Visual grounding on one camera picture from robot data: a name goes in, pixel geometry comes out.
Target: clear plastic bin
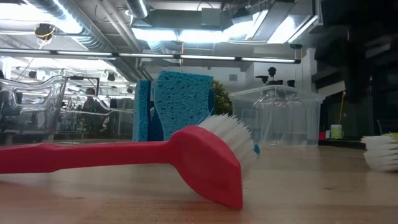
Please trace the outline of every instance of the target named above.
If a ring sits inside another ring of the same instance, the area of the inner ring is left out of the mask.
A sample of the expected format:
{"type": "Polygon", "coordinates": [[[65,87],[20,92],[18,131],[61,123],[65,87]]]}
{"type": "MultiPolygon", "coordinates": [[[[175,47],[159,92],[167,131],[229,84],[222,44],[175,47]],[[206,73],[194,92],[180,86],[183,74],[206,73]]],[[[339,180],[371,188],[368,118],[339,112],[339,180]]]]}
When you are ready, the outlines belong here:
{"type": "MultiPolygon", "coordinates": [[[[130,98],[115,100],[116,105],[133,103],[130,98]]],[[[131,141],[132,116],[132,109],[110,108],[97,96],[65,95],[54,140],[62,144],[131,141]]]]}
{"type": "Polygon", "coordinates": [[[269,85],[231,93],[233,113],[259,145],[317,147],[320,105],[325,99],[284,85],[269,85]]]}
{"type": "Polygon", "coordinates": [[[42,83],[0,79],[0,145],[52,142],[67,79],[42,83]]]}

